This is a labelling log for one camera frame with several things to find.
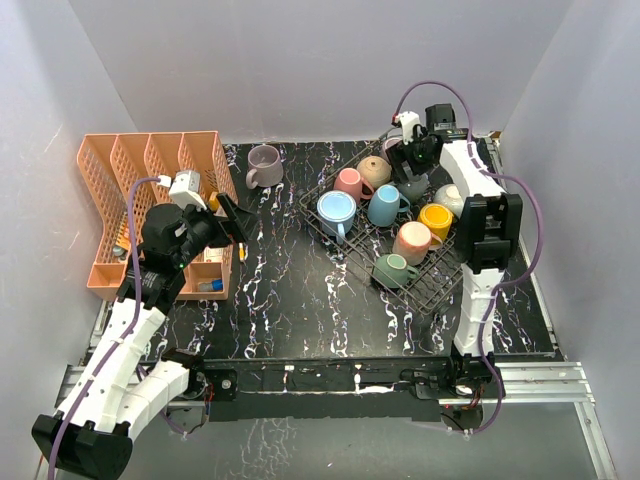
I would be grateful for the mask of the grey mug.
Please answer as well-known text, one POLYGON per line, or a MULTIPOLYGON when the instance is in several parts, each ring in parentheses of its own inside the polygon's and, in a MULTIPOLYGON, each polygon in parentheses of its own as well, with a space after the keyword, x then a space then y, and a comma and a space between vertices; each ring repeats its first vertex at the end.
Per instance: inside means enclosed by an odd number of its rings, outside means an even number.
POLYGON ((420 178, 415 181, 399 183, 396 188, 411 204, 417 204, 426 194, 429 188, 429 180, 420 178))

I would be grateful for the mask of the tan glazed round mug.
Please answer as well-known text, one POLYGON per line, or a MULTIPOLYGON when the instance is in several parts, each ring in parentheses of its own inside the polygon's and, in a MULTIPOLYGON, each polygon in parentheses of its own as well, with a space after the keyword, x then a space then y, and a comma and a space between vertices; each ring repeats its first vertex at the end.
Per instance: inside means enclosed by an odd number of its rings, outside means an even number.
POLYGON ((391 166, 379 156, 368 156, 362 159, 357 165, 357 170, 375 189, 391 180, 391 166))

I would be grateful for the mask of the white speckled ceramic mug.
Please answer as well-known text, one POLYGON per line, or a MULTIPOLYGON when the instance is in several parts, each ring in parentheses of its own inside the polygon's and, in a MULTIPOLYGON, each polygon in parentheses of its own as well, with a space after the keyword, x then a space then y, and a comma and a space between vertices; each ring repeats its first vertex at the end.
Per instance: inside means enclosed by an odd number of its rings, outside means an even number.
POLYGON ((455 184, 440 187, 434 194, 433 202, 447 208, 456 218, 460 218, 464 209, 464 200, 455 184))

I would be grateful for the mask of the blue mug white interior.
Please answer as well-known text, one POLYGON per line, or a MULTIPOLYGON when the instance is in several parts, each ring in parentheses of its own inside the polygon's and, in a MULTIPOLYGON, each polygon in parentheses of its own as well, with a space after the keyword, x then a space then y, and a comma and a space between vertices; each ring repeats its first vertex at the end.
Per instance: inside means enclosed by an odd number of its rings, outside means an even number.
POLYGON ((369 202, 367 217, 378 227, 391 226, 399 213, 410 210, 410 201, 391 184, 378 188, 369 202))

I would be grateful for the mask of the yellow mug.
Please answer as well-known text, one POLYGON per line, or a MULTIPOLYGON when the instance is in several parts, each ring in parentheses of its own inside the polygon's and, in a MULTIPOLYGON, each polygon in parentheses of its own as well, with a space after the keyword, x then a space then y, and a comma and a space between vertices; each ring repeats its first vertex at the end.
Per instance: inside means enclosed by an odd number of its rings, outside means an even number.
POLYGON ((442 244, 453 223, 453 213, 445 206, 431 203, 421 208, 418 220, 430 230, 433 242, 442 244))

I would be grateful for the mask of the lilac mug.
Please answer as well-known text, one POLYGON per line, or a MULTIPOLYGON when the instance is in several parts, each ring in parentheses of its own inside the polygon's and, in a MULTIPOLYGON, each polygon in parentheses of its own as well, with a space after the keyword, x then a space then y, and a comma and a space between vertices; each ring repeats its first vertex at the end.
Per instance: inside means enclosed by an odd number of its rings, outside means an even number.
POLYGON ((259 145, 248 154, 246 186, 249 189, 270 188, 282 181, 284 176, 279 151, 271 145, 259 145))

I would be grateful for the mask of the pink mug white interior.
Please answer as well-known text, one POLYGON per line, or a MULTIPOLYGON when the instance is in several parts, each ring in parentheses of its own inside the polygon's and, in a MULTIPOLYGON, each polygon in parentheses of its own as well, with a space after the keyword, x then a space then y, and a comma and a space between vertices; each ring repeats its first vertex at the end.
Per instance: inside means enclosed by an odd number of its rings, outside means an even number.
POLYGON ((362 200, 370 200, 375 192, 374 187, 354 168, 340 170, 333 189, 349 194, 356 204, 362 200))

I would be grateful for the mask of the peach pink mug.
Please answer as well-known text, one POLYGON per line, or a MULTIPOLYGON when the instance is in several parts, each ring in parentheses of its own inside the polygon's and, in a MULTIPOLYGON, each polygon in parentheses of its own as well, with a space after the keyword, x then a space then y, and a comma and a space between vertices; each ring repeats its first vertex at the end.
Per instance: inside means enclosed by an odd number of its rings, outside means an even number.
POLYGON ((424 261, 430 250, 438 249, 442 239, 419 221, 404 223, 397 232, 392 252, 403 257, 410 266, 424 261))

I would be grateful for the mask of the light blue ribbed mug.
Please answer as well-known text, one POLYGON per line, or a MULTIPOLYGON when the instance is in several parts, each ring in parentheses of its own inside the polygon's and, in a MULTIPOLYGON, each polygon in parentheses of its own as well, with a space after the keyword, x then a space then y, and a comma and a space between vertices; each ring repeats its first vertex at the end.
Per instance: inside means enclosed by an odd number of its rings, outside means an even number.
POLYGON ((356 214, 356 203, 348 193, 331 190, 323 194, 317 202, 322 231, 343 244, 351 230, 356 214))

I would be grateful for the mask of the green teal mug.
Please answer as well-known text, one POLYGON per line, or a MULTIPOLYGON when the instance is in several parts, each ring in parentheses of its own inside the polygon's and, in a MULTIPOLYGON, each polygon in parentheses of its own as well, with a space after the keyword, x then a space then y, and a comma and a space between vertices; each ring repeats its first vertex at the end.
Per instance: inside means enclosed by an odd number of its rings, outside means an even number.
POLYGON ((389 289, 406 286, 419 275, 419 271, 408 264, 399 254, 391 253, 380 256, 373 267, 372 278, 389 289))

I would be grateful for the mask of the lavender textured mug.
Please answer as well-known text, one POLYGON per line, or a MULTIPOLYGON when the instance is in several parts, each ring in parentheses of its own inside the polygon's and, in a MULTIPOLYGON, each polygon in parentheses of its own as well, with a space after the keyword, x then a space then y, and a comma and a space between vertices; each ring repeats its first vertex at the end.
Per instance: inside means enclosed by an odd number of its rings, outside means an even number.
POLYGON ((400 137, 387 138, 382 145, 381 157, 384 158, 388 163, 390 163, 391 160, 388 154, 388 150, 401 141, 402 139, 400 137))

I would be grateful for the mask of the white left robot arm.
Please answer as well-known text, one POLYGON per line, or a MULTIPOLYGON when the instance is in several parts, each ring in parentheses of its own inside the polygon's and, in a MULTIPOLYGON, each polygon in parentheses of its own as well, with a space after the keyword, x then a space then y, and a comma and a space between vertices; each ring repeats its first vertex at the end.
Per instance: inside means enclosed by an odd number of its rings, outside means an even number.
POLYGON ((206 248, 247 242, 254 213, 228 195, 222 214, 190 201, 151 207, 118 289, 110 320, 89 363, 53 415, 41 414, 32 437, 49 463, 48 476, 64 470, 90 479, 117 479, 133 445, 175 397, 200 396, 207 376, 194 354, 171 353, 136 386, 130 381, 145 347, 165 322, 185 284, 185 268, 206 248))

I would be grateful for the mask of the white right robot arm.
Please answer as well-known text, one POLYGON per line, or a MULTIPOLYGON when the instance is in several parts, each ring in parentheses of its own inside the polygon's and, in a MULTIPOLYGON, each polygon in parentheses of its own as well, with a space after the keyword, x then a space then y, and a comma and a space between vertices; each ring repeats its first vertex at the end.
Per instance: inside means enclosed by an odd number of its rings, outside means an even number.
POLYGON ((456 125, 450 104, 432 105, 425 113, 426 124, 412 111, 393 115, 402 139, 386 155, 402 181, 407 168, 416 175, 444 168, 463 200, 454 239, 463 276, 461 311, 445 381, 453 394, 466 397, 493 379, 494 288, 516 253, 523 202, 490 176, 471 132, 456 125))

